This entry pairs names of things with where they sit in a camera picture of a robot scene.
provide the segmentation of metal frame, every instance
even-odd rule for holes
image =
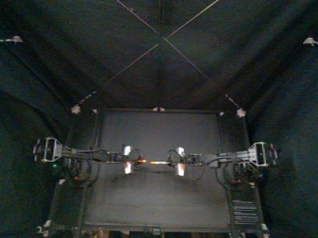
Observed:
[[[104,110],[106,112],[154,112],[152,110],[138,110],[138,109],[107,109]],[[189,110],[169,110],[166,112],[160,112],[160,113],[215,113],[213,111],[189,111]],[[219,128],[222,126],[222,119],[221,117],[218,117],[218,123],[219,123]],[[92,138],[92,142],[98,143],[98,130],[99,130],[100,124],[99,124],[99,113],[96,114],[96,122],[95,122],[95,133],[94,133],[94,138]],[[246,141],[243,142],[246,145],[249,145],[249,140],[246,137]],[[51,206],[51,212],[50,212],[50,219],[52,221],[52,226],[48,228],[50,229],[50,236],[52,234],[52,232],[58,231],[58,230],[70,230],[72,231],[72,233],[75,234],[76,238],[80,238],[80,231],[98,231],[98,230],[110,230],[110,231],[120,231],[120,230],[130,230],[130,231],[143,231],[143,232],[156,232],[159,231],[158,229],[160,229],[162,232],[166,231],[187,231],[187,232],[214,232],[214,233],[230,233],[233,238],[239,238],[241,233],[242,232],[255,232],[257,233],[257,237],[261,238],[263,237],[263,217],[262,217],[262,208],[261,208],[261,202],[259,202],[259,195],[258,195],[258,188],[251,187],[250,188],[250,192],[254,193],[254,198],[253,201],[255,203],[257,206],[257,215],[258,215],[258,220],[257,220],[257,226],[254,226],[253,228],[249,229],[241,229],[238,228],[238,226],[235,226],[235,211],[234,211],[234,205],[233,205],[233,198],[234,198],[234,190],[233,188],[226,187],[222,184],[222,187],[225,188],[225,193],[226,193],[226,198],[227,198],[227,205],[229,205],[229,229],[210,229],[210,228],[195,228],[195,227],[189,227],[189,228],[178,228],[178,227],[155,227],[155,226],[150,226],[150,227],[144,227],[144,226],[139,226],[139,225],[126,225],[126,224],[116,224],[116,225],[106,225],[106,226],[100,226],[100,225],[86,225],[83,224],[84,221],[84,214],[86,214],[86,206],[87,206],[87,195],[90,193],[91,190],[91,186],[87,186],[82,189],[82,199],[80,199],[80,209],[79,209],[79,216],[78,216],[78,225],[74,226],[64,226],[62,224],[58,224],[52,218],[55,216],[55,212],[56,212],[56,205],[58,205],[58,196],[59,193],[62,192],[62,184],[58,184],[56,187],[56,191],[55,191],[55,198],[54,198],[54,202],[52,202],[52,206]]]

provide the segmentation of black fabric enclosure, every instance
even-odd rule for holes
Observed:
[[[0,237],[47,220],[59,178],[36,139],[80,132],[86,147],[90,122],[70,131],[84,114],[159,107],[247,112],[250,143],[278,149],[259,188],[273,237],[317,237],[315,0],[4,0],[0,22]]]

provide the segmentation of black fabric wall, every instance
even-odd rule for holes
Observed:
[[[278,166],[262,188],[277,237],[318,237],[318,48],[305,46],[250,111],[254,141],[278,149]]]
[[[70,112],[31,52],[0,45],[0,55],[0,237],[34,237],[56,178],[34,163],[32,146],[47,136],[64,141]]]

